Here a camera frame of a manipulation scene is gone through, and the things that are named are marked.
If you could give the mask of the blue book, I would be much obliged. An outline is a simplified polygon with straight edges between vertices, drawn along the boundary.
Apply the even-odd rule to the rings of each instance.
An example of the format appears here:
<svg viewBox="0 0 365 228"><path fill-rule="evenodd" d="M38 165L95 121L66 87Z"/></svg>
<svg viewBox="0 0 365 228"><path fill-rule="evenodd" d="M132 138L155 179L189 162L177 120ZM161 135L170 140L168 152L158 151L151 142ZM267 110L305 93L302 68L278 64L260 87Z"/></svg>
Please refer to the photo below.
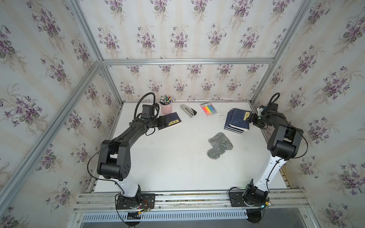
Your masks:
<svg viewBox="0 0 365 228"><path fill-rule="evenodd" d="M177 112L160 116L159 118L162 120L163 124L162 126L158 126L159 131L180 124L182 122Z"/></svg>
<svg viewBox="0 0 365 228"><path fill-rule="evenodd" d="M231 109L227 114L224 129L238 134L249 131L251 115L251 111Z"/></svg>

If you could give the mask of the grey patterned cloth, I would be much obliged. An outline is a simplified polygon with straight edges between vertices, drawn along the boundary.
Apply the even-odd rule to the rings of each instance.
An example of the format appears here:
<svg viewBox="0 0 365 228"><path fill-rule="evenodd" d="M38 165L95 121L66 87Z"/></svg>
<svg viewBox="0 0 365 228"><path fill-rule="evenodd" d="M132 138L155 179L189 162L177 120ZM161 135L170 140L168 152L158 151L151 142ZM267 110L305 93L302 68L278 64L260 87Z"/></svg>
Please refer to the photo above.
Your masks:
<svg viewBox="0 0 365 228"><path fill-rule="evenodd" d="M219 159L226 151L233 149L233 144L222 132L217 133L214 137L210 138L208 142L212 147L207 151L207 155L214 160Z"/></svg>

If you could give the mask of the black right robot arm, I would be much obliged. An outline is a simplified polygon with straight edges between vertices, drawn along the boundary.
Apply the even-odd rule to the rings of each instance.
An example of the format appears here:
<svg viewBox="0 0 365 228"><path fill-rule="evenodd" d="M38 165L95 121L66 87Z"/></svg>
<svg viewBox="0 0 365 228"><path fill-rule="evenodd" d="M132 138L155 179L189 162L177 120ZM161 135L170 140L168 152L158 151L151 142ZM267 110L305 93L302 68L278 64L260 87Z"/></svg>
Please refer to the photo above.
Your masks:
<svg viewBox="0 0 365 228"><path fill-rule="evenodd" d="M303 139L303 131L291 126L285 115L278 112L278 104L274 102L260 106L257 113L249 118L249 122L261 129L267 126L274 128L267 142L269 158L259 178L252 181L255 190L270 192L271 182L282 166L296 157Z"/></svg>

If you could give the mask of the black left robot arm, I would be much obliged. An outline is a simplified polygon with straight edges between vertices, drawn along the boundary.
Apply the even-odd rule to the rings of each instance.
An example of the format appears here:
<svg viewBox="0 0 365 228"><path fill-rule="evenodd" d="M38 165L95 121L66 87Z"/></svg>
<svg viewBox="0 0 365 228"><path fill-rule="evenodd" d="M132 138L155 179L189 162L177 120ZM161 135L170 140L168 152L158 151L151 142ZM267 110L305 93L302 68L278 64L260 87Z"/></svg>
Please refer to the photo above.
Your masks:
<svg viewBox="0 0 365 228"><path fill-rule="evenodd" d="M142 194L140 186L129 176L131 148L150 129L167 126L167 119L159 116L159 104L144 104L142 108L142 113L134 117L120 136L102 142L97 166L97 174L103 180L113 182L122 197L137 204L141 203Z"/></svg>

